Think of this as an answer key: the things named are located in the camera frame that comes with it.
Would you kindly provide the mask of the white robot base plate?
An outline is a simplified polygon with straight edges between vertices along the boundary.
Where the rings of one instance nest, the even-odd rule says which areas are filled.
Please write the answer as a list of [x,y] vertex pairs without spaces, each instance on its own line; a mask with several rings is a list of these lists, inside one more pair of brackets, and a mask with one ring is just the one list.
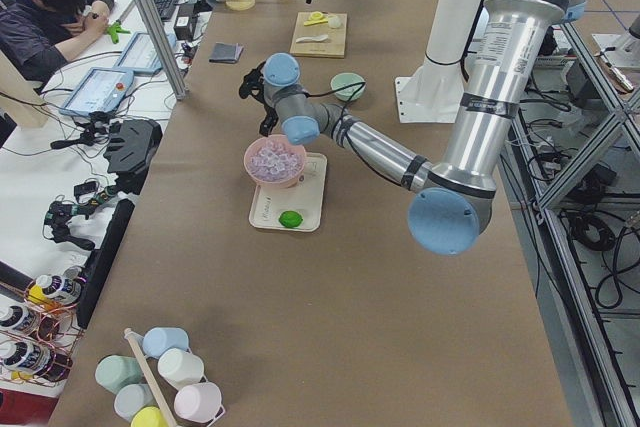
[[453,79],[396,77],[394,80],[396,106],[401,123],[452,124],[457,116],[463,95],[460,76]]

